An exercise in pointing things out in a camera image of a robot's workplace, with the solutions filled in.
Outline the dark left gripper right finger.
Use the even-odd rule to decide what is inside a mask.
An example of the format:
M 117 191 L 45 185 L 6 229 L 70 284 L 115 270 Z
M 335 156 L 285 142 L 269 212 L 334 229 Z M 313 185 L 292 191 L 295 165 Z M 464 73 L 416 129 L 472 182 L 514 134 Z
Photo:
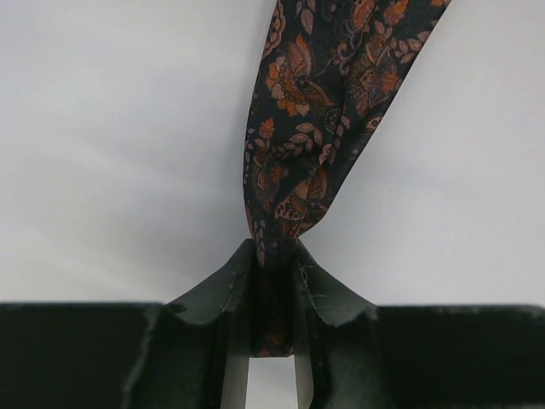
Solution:
M 377 306 L 305 248 L 292 279 L 299 407 L 543 407 L 543 308 Z

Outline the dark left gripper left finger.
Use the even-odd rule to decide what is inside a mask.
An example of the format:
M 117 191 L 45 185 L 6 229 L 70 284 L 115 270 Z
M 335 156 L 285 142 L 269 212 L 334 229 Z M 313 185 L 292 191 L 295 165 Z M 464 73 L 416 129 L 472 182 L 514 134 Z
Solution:
M 1 307 L 4 408 L 242 408 L 254 252 L 174 301 Z

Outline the dark orange floral tie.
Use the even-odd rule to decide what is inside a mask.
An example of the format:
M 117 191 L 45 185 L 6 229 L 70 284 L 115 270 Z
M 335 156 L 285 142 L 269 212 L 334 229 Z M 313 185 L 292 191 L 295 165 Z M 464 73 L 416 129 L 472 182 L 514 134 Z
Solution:
M 293 352 L 289 271 L 384 118 L 445 1 L 279 1 L 250 103 L 243 192 L 260 268 L 252 354 Z

